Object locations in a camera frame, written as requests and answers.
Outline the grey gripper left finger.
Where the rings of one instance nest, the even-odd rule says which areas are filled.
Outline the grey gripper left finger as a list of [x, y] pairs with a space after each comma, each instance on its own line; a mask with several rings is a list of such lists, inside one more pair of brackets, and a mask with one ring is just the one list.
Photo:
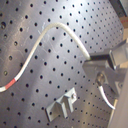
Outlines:
[[109, 85], [116, 97], [120, 95], [126, 75], [125, 68], [113, 70], [107, 61], [86, 61], [83, 69], [88, 78], [94, 79], [97, 84]]

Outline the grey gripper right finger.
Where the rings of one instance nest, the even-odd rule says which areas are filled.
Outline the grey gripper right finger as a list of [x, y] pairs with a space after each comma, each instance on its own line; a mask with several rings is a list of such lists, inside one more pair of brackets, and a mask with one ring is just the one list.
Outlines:
[[107, 60], [110, 67], [117, 67], [128, 61], [128, 43], [119, 44], [103, 52], [92, 53], [90, 57], [93, 61]]

